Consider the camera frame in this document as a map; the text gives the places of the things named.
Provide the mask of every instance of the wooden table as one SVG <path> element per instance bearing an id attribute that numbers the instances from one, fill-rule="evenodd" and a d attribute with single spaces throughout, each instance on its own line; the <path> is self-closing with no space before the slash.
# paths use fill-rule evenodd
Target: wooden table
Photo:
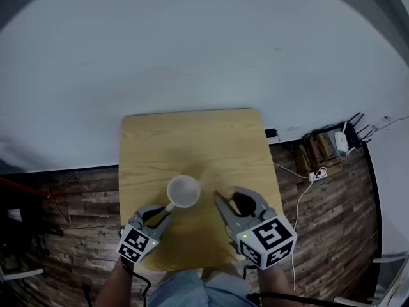
<path id="1" fill-rule="evenodd" d="M 201 184 L 199 202 L 175 208 L 160 245 L 136 271 L 197 269 L 241 260 L 228 245 L 213 192 L 232 185 L 261 193 L 277 213 L 281 197 L 261 118 L 231 109 L 126 117 L 121 124 L 121 223 L 140 207 L 167 205 L 166 186 L 186 174 Z"/>

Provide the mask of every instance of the wooden floor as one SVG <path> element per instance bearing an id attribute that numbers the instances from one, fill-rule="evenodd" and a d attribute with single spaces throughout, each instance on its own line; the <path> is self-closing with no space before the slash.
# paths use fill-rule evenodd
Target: wooden floor
<path id="1" fill-rule="evenodd" d="M 295 171 L 288 151 L 277 146 L 271 153 L 275 163 Z M 376 208 L 363 152 L 352 153 L 342 167 L 314 183 L 300 202 L 294 264 L 297 292 L 306 297 L 357 299 L 377 280 L 370 268 L 377 250 Z M 284 213 L 293 224 L 297 199 L 309 182 L 279 167 L 275 171 Z M 45 235 L 48 257 L 38 256 L 35 246 L 30 249 L 24 265 L 42 265 L 45 272 L 28 278 L 26 290 L 47 306 L 87 306 L 83 288 L 91 289 L 94 301 L 118 259 L 118 168 L 15 175 L 12 180 L 60 192 L 59 205 L 70 219 L 65 221 L 56 206 L 44 200 L 44 218 L 63 229 L 64 236 Z M 243 263 L 237 267 L 242 272 Z M 291 259 L 283 268 L 293 282 Z M 145 274 L 153 286 L 162 275 Z M 258 289 L 254 271 L 247 271 L 247 281 Z M 41 306 L 16 282 L 8 288 L 16 305 Z M 143 288 L 144 283 L 134 279 L 132 305 L 141 301 Z"/>

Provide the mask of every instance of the electrical outlet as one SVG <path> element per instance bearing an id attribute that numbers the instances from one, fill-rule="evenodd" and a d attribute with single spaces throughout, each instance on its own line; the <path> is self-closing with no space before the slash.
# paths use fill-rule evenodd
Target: electrical outlet
<path id="1" fill-rule="evenodd" d="M 325 167 L 321 168 L 319 171 L 312 171 L 310 174 L 308 174 L 310 182 L 321 180 L 322 178 L 327 177 L 327 176 L 328 176 L 328 173 Z"/>

